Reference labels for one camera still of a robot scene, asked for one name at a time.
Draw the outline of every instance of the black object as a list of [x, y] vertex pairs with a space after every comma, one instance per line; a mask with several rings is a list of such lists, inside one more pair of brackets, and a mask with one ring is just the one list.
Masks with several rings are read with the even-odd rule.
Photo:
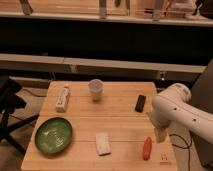
[[146, 101], [146, 96], [139, 95], [138, 100], [137, 100], [137, 104], [135, 106], [135, 111], [143, 112], [145, 101]]
[[202, 16], [213, 19], [213, 0], [197, 0], [195, 4], [197, 7], [194, 14], [199, 9]]
[[34, 115], [8, 126], [9, 115], [13, 114], [15, 109], [24, 108], [26, 106], [26, 102], [15, 95], [20, 89], [21, 86], [18, 83], [7, 76], [0, 75], [0, 113], [2, 113], [0, 122], [0, 142], [5, 139], [22, 154], [25, 154], [26, 150], [13, 139], [10, 133], [34, 121], [39, 115]]
[[[213, 113], [213, 59], [193, 85], [190, 104], [203, 111]], [[213, 144], [190, 132], [202, 166], [213, 168]]]
[[115, 0], [115, 6], [119, 7], [121, 5], [121, 0]]

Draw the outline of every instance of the green plate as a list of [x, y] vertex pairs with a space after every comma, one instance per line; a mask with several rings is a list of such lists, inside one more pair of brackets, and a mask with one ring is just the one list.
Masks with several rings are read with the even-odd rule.
[[71, 142], [72, 126], [64, 118], [56, 117], [45, 121], [37, 130], [35, 144], [43, 154], [55, 154]]

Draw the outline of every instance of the wooden block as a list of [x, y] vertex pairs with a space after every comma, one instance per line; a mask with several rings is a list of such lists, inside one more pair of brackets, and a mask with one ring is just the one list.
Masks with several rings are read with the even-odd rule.
[[99, 156], [111, 153], [109, 138], [106, 132], [96, 134], [96, 147]]
[[164, 142], [167, 136], [167, 131], [165, 128], [154, 128], [156, 142]]

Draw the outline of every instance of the orange carrot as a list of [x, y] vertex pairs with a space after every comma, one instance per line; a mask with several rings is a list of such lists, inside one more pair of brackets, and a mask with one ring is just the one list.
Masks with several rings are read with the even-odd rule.
[[143, 145], [143, 159], [148, 160], [152, 151], [152, 139], [148, 137]]

